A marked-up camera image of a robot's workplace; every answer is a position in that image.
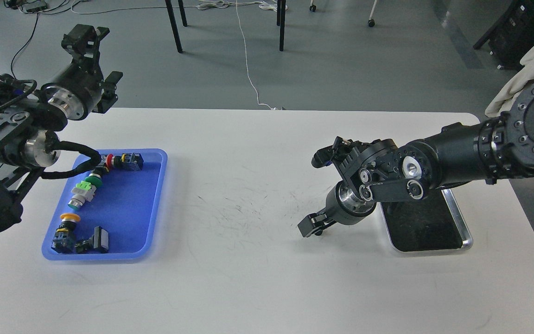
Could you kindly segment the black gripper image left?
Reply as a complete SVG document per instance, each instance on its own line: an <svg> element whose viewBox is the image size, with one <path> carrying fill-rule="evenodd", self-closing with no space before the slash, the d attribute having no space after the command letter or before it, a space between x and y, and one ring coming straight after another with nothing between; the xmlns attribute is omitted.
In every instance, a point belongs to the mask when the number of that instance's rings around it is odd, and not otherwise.
<svg viewBox="0 0 534 334"><path fill-rule="evenodd" d="M62 48L72 56L71 64L42 85L40 98L61 110L68 120L105 114L117 102L117 83L123 72L112 71L103 80L99 64L100 42L109 32L107 27L75 25L62 39Z"/></svg>

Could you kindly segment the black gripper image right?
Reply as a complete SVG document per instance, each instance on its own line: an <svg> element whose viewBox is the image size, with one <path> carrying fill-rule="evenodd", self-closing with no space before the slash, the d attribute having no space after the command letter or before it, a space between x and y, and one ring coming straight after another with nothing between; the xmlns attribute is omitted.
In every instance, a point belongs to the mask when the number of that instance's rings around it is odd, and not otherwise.
<svg viewBox="0 0 534 334"><path fill-rule="evenodd" d="M345 182L338 182L326 197L325 213L310 213L298 223L297 227L302 237L307 238L316 231L324 231L337 223L358 224L363 218L372 214L375 208L375 202L359 199Z"/></svg>

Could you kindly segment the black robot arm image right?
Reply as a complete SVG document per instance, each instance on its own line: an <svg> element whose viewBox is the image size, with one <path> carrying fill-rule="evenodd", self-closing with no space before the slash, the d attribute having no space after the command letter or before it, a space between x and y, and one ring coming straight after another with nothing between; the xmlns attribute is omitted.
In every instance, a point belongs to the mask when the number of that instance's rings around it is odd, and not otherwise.
<svg viewBox="0 0 534 334"><path fill-rule="evenodd" d="M421 201L431 190L450 189L473 180L493 185L499 179L534 177L534 83L510 110L485 122L452 123L437 135L398 147L391 139L372 142L335 138L318 150L315 168L334 165L341 181L325 208L298 223L303 237L321 235L340 223L354 225L377 203Z"/></svg>

